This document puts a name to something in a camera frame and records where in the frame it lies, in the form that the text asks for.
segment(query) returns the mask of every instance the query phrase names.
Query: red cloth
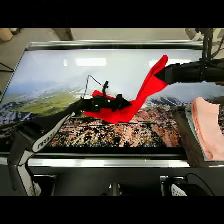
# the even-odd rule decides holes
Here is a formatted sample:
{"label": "red cloth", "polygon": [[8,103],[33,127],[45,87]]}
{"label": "red cloth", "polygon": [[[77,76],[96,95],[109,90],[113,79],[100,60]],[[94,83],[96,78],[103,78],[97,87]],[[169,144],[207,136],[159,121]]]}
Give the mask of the red cloth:
{"label": "red cloth", "polygon": [[[168,85],[166,82],[154,76],[165,67],[167,61],[168,56],[163,55],[162,58],[151,68],[142,84],[141,89],[138,92],[136,99],[130,102],[132,104],[131,106],[128,106],[122,110],[116,110],[114,112],[112,112],[110,108],[101,108],[100,112],[84,112],[84,114],[114,124],[117,124],[118,122],[129,122],[142,107],[148,96],[163,90]],[[103,94],[97,90],[95,90],[92,94],[92,96],[102,95]]]}

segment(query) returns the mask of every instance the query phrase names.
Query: pink cloth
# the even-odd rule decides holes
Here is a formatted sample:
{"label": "pink cloth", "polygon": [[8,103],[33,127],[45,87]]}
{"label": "pink cloth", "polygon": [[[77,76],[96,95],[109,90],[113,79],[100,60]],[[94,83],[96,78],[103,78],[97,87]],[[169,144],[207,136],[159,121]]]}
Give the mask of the pink cloth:
{"label": "pink cloth", "polygon": [[219,104],[202,97],[192,103],[192,118],[201,147],[209,160],[224,160],[224,136],[218,125]]}

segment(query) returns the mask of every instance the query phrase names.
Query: red fabric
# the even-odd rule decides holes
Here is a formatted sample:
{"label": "red fabric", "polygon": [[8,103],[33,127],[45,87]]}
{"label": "red fabric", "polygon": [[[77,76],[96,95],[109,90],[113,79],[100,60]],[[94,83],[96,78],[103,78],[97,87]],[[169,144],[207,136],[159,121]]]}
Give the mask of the red fabric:
{"label": "red fabric", "polygon": [[[84,112],[84,114],[114,124],[117,124],[118,122],[129,122],[142,107],[148,96],[163,90],[168,85],[164,81],[154,76],[165,67],[167,61],[168,56],[163,55],[162,58],[151,68],[141,86],[141,89],[138,92],[136,99],[130,101],[130,103],[132,104],[131,106],[114,112],[112,112],[110,108],[101,108],[100,112]],[[97,90],[95,90],[92,94],[92,96],[102,95],[103,94]]]}

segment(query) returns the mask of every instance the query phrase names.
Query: grass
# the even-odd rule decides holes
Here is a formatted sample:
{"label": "grass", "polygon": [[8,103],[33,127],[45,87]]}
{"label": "grass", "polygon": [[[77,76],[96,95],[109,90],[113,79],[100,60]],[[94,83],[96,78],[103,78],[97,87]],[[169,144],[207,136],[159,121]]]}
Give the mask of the grass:
{"label": "grass", "polygon": [[26,103],[23,107],[18,108],[17,111],[32,112],[35,114],[47,116],[62,111],[69,104],[74,103],[79,99],[79,95],[75,96],[70,93],[58,93],[48,98],[39,98],[33,100],[32,102]]}

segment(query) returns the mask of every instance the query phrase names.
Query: floor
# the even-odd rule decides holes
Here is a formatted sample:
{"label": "floor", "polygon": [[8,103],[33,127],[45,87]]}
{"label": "floor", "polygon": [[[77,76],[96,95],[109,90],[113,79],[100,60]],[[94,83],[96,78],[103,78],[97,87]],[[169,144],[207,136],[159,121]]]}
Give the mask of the floor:
{"label": "floor", "polygon": [[[128,40],[186,40],[189,39],[184,28],[164,29],[120,29],[120,28],[72,28],[76,40],[128,39]],[[26,45],[35,41],[59,41],[51,28],[24,28],[9,42],[0,42],[0,62],[15,68]],[[11,74],[0,73],[0,91],[4,91]],[[127,169],[127,168],[82,168],[82,169],[49,169],[33,168],[36,173],[58,174],[55,195],[101,195],[108,191],[110,182],[129,184],[146,184],[151,195],[160,195],[160,175],[185,175],[187,172],[199,174],[212,188],[216,195],[224,196],[224,168],[205,169]],[[0,166],[0,195],[17,195],[11,189],[7,166]]]}

